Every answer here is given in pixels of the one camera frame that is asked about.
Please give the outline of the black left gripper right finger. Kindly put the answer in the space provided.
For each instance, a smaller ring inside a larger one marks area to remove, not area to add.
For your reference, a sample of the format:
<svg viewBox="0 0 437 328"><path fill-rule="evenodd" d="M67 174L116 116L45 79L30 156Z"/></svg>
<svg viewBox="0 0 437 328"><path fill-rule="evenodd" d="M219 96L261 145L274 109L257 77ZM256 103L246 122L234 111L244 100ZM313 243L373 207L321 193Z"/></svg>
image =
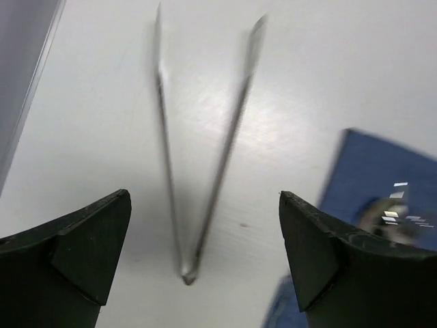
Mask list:
<svg viewBox="0 0 437 328"><path fill-rule="evenodd" d="M289 191L279 219L308 326L436 326L435 251L370 234Z"/></svg>

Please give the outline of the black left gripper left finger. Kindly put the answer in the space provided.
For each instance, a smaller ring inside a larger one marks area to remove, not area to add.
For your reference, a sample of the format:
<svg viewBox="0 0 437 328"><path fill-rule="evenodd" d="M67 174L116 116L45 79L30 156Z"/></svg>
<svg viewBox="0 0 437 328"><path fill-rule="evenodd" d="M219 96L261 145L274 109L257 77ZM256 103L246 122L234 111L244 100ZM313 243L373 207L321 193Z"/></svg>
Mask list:
<svg viewBox="0 0 437 328"><path fill-rule="evenodd" d="M95 327L107 304L130 222L120 189L1 239L2 327Z"/></svg>

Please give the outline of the silver metal tongs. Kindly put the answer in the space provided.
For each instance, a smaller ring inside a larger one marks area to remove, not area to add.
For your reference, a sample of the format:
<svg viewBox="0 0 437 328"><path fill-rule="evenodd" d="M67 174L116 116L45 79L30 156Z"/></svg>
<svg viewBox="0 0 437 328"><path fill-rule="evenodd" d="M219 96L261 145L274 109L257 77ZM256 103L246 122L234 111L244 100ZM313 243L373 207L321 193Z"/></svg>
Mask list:
<svg viewBox="0 0 437 328"><path fill-rule="evenodd" d="M216 175L214 177L205 215L203 216L199 237L193 250L193 256L188 268L185 267L184 252L182 249L182 237L180 234L179 221L177 216L177 202L175 197L175 181L173 165L171 161L171 150L169 140L169 129L167 121L167 107L165 101L165 82L163 76L163 65L161 62L162 50L162 22L161 5L156 9L154 21L154 37L152 46L152 65L154 69L154 84L157 98L157 108L160 118L161 137L163 141L163 153L165 162L165 173L167 183L167 193L170 204L170 219L172 227L173 246L175 249L176 273L186 286L193 285L199 277L199 270L203 254L206 248L209 231L216 211L216 205L223 186L225 173L231 158L232 148L236 139L241 119L244 112L246 100L253 82L253 77L259 62L264 35L266 32L267 16L261 16L252 27L248 36L245 51L244 69L238 100L232 113L229 128L223 144L223 150L218 162Z"/></svg>

